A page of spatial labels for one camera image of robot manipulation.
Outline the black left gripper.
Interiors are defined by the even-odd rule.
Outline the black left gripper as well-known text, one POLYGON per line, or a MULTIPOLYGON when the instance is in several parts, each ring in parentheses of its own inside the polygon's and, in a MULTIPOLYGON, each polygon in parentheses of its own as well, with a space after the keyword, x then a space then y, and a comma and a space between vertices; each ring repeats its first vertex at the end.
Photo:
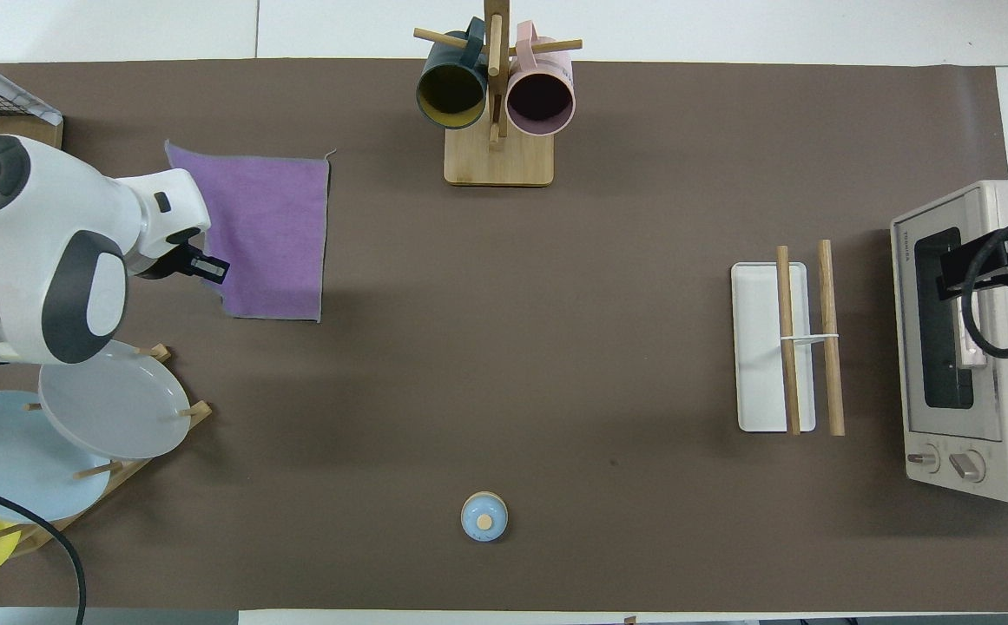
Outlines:
POLYGON ((211 284, 222 285, 230 264, 225 260, 206 256, 199 248, 190 244, 190 239, 200 233, 199 228, 186 228, 171 234, 166 241, 175 242, 175 246, 158 260, 142 256, 132 258, 132 276, 142 277, 144 280, 162 280, 170 274, 181 273, 211 284))

